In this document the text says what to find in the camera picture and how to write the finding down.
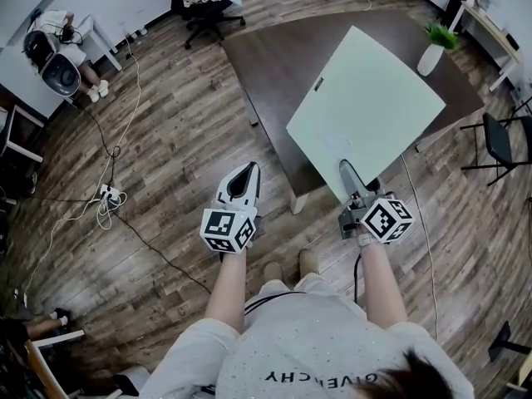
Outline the person's right forearm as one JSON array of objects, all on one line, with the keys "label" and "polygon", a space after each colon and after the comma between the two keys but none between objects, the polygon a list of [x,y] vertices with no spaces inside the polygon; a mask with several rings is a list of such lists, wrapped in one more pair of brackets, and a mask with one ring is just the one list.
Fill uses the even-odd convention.
[{"label": "person's right forearm", "polygon": [[386,329],[408,320],[406,306],[383,244],[361,248],[367,319]]}]

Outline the person's right leg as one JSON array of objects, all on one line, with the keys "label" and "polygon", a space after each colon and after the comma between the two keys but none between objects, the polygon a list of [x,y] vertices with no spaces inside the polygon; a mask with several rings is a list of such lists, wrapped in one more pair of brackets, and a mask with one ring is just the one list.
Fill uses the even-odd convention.
[{"label": "person's right leg", "polygon": [[294,286],[301,293],[323,293],[328,291],[327,283],[318,273],[307,273]]}]

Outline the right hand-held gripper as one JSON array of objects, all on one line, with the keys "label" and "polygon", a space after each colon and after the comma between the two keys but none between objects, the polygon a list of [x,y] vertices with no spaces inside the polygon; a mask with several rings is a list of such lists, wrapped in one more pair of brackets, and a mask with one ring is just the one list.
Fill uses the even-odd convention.
[{"label": "right hand-held gripper", "polygon": [[341,160],[339,173],[349,197],[353,197],[338,216],[343,239],[355,237],[364,226],[369,234],[382,244],[399,240],[412,226],[415,217],[393,192],[381,190],[381,181],[375,178],[366,186],[348,160]]}]

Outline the white round appliance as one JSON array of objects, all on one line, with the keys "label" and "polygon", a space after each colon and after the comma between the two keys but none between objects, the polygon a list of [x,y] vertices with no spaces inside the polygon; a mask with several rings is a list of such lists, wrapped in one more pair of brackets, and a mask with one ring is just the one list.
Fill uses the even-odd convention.
[{"label": "white round appliance", "polygon": [[60,53],[61,42],[41,30],[28,32],[23,41],[23,53],[45,85],[63,98],[78,92],[81,75],[75,64]]}]

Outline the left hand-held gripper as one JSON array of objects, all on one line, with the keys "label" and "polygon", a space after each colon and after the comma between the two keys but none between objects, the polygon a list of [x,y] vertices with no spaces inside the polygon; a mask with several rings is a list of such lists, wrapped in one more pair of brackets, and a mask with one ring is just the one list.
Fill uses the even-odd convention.
[{"label": "left hand-held gripper", "polygon": [[254,207],[259,199],[261,172],[252,161],[243,164],[219,183],[216,199],[204,210],[199,236],[211,251],[241,254],[254,244],[257,232]]}]

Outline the green plant in white vase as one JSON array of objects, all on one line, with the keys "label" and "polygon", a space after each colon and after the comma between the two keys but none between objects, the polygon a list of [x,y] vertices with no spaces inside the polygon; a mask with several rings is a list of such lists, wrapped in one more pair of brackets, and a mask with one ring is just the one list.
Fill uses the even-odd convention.
[{"label": "green plant in white vase", "polygon": [[457,36],[438,22],[426,26],[430,45],[421,56],[417,71],[421,76],[428,76],[436,67],[444,51],[453,52],[457,46]]}]

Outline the black folding chair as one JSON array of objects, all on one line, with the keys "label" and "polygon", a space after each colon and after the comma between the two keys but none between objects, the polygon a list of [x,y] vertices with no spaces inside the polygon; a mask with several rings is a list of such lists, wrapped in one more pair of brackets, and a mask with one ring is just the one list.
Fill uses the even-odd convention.
[{"label": "black folding chair", "polygon": [[[527,145],[527,158],[522,161],[514,160],[510,143],[510,134],[507,131],[507,126],[516,121],[518,121],[522,126]],[[485,148],[488,155],[495,160],[494,164],[479,164],[479,151],[476,131],[478,128],[481,128],[484,132]],[[473,130],[475,140],[475,163],[469,166],[462,166],[461,170],[468,171],[495,168],[496,177],[489,182],[487,186],[492,186],[519,166],[532,165],[532,116],[517,116],[496,120],[489,113],[485,113],[482,116],[481,123],[461,126],[460,130]]]}]

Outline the black office chair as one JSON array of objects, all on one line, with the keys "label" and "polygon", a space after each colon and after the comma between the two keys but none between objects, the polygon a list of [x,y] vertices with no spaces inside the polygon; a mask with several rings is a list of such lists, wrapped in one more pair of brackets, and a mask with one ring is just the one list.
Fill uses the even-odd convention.
[{"label": "black office chair", "polygon": [[246,21],[243,16],[226,16],[224,11],[232,4],[228,0],[221,2],[207,2],[190,7],[185,7],[183,0],[170,0],[170,11],[181,16],[186,21],[185,27],[193,31],[184,44],[185,50],[191,48],[191,42],[203,32],[213,32],[220,42],[224,40],[224,35],[219,30],[219,24],[223,22],[239,22],[244,27]]}]

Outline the person's grey t-shirt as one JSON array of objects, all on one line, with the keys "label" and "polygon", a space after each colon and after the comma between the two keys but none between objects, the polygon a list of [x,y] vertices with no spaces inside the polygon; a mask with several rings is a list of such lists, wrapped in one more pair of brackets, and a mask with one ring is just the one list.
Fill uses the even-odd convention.
[{"label": "person's grey t-shirt", "polygon": [[455,399],[474,399],[473,386],[424,328],[380,328],[330,288],[288,293],[268,283],[248,310],[242,333],[211,318],[189,326],[140,399],[362,399],[358,387],[402,367],[408,350],[436,367]]}]

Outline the black stand base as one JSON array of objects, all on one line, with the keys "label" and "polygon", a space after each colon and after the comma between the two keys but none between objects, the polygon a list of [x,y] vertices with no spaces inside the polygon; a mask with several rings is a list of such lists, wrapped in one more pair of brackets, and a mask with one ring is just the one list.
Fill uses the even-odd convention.
[{"label": "black stand base", "polygon": [[532,352],[532,347],[528,347],[516,342],[511,342],[510,323],[506,320],[503,323],[501,330],[499,330],[495,340],[491,343],[488,354],[491,362],[495,362],[504,350],[510,350],[523,355],[529,355]]}]

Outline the light wooden table white legs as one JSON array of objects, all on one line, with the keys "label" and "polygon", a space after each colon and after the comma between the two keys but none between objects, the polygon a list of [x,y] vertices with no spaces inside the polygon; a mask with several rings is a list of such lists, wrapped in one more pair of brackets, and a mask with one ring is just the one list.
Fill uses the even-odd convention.
[{"label": "light wooden table white legs", "polygon": [[449,26],[449,31],[454,32],[457,24],[462,18],[463,12],[467,12],[475,22],[479,23],[481,27],[498,43],[498,45],[504,50],[509,60],[499,70],[499,77],[489,87],[489,91],[493,92],[508,76],[509,74],[521,63],[521,55],[518,50],[515,50],[510,44],[506,35],[497,28],[497,26],[486,16],[480,13],[479,9],[474,8],[475,0],[462,1],[461,6],[455,15],[452,24]]}]

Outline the person's left forearm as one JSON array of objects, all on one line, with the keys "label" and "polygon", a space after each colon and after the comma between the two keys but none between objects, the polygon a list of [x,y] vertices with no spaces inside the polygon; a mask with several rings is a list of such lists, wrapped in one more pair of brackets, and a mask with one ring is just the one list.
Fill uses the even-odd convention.
[{"label": "person's left forearm", "polygon": [[225,254],[204,317],[229,325],[241,333],[244,329],[247,249],[240,254]]}]

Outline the wooden table white frame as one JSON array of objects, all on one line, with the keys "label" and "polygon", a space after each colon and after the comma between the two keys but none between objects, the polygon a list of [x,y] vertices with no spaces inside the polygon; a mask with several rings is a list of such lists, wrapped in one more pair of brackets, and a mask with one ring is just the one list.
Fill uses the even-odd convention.
[{"label": "wooden table white frame", "polygon": [[63,345],[67,342],[80,339],[85,335],[85,331],[81,329],[59,336],[37,340],[35,342],[28,340],[24,343],[24,347],[27,351],[28,366],[36,373],[40,382],[44,386],[44,392],[47,399],[70,399],[70,397],[66,394],[58,380],[53,375],[52,370],[42,355],[42,349],[54,347],[56,345]]}]

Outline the person's right shoe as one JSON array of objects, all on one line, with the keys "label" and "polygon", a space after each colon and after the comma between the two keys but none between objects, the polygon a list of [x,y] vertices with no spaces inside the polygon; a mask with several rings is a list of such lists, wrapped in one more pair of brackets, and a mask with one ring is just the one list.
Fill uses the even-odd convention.
[{"label": "person's right shoe", "polygon": [[310,249],[302,249],[298,254],[299,276],[305,276],[315,273],[320,274],[319,256]]}]

